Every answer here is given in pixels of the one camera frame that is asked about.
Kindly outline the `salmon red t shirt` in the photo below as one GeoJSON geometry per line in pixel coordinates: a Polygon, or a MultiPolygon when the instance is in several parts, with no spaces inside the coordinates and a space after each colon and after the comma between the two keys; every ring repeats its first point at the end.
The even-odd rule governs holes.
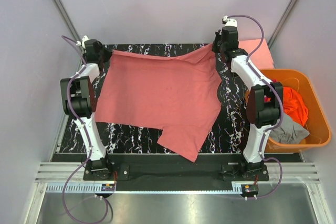
{"type": "Polygon", "coordinates": [[[160,129],[158,143],[194,162],[221,110],[212,45],[178,57],[114,51],[96,121],[160,129]]]}

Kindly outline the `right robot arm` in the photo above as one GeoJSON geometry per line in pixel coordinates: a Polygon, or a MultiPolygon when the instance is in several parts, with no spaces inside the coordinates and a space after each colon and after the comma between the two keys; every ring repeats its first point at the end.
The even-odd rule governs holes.
{"type": "Polygon", "coordinates": [[[270,131],[283,119],[283,86],[266,78],[249,60],[248,53],[239,47],[235,25],[225,24],[215,33],[212,51],[219,76],[223,78],[225,71],[231,71],[249,91],[246,116],[250,130],[246,147],[238,164],[223,166],[220,174],[224,181],[268,180],[265,148],[270,131]]]}

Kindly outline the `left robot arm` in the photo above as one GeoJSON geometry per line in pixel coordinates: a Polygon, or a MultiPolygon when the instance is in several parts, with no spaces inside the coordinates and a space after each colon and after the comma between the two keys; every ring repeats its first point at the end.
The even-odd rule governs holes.
{"type": "Polygon", "coordinates": [[[104,64],[112,56],[111,50],[96,40],[83,36],[75,41],[62,35],[81,58],[81,67],[70,78],[60,81],[62,108],[74,120],[86,148],[87,158],[82,163],[85,180],[106,180],[112,176],[113,166],[108,157],[96,124],[97,99],[93,88],[104,64]]]}

